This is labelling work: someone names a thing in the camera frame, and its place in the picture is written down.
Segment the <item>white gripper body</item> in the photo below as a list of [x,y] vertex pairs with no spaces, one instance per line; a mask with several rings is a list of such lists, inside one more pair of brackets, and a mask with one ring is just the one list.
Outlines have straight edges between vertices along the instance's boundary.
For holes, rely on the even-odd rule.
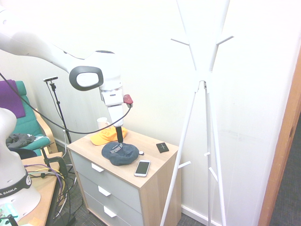
[[119,105],[111,105],[108,106],[109,115],[114,127],[122,127],[123,126],[123,106]]

